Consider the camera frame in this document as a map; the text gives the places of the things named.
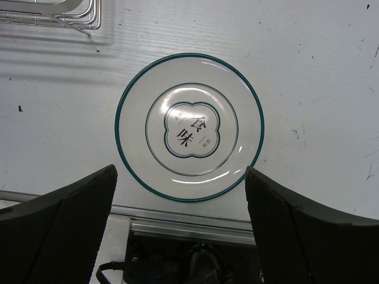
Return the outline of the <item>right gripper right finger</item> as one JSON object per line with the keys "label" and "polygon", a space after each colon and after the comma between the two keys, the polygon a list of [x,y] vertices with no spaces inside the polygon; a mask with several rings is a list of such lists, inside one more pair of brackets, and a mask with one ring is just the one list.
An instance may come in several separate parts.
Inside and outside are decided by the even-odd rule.
{"label": "right gripper right finger", "polygon": [[252,166],[245,192],[265,283],[378,283],[378,220],[322,205]]}

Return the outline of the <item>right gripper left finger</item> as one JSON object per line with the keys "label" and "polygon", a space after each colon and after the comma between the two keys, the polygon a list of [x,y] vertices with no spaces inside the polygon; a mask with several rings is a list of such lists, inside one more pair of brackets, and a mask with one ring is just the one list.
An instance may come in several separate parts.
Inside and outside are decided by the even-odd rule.
{"label": "right gripper left finger", "polygon": [[113,164],[1,210],[1,283],[89,283],[117,184]]}

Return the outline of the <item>white plate teal rim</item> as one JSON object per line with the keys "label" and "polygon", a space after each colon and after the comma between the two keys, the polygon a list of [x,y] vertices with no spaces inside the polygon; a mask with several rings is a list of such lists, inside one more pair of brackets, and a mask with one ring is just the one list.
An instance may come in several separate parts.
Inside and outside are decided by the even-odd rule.
{"label": "white plate teal rim", "polygon": [[163,57],[125,88],[115,140],[129,173],[146,190],[183,203],[222,196],[261,153],[264,112],[235,67],[200,53]]}

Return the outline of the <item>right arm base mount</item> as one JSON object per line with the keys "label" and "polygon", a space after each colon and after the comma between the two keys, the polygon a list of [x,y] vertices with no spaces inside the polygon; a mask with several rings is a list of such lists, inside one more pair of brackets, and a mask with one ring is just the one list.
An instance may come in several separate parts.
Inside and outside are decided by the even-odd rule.
{"label": "right arm base mount", "polygon": [[99,283],[110,282],[107,270],[121,271],[123,283],[264,282],[253,245],[135,231],[128,236],[122,262],[99,266]]}

